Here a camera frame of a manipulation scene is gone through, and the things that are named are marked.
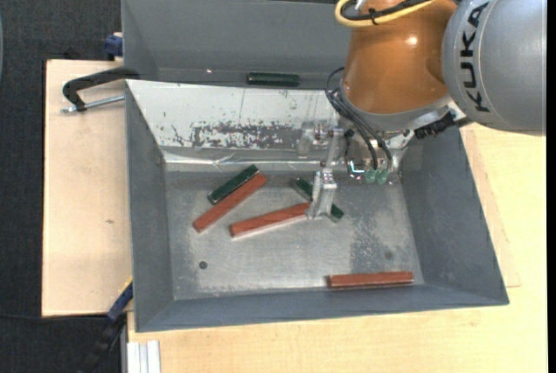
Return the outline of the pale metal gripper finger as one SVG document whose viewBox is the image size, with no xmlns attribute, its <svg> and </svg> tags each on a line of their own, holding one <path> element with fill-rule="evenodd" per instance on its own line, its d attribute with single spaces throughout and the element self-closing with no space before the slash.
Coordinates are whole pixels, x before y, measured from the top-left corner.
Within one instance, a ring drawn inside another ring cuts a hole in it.
<svg viewBox="0 0 556 373">
<path fill-rule="evenodd" d="M 336 189 L 337 182 L 334 179 L 334 173 L 331 170 L 324 170 L 321 181 L 321 212 L 328 216 L 332 215 Z"/>
<path fill-rule="evenodd" d="M 306 216 L 308 219 L 316 219 L 320 213 L 320 197 L 321 190 L 323 187 L 322 174 L 314 174 L 313 182 L 311 183 L 311 200 L 308 209 L 306 210 Z"/>
</svg>

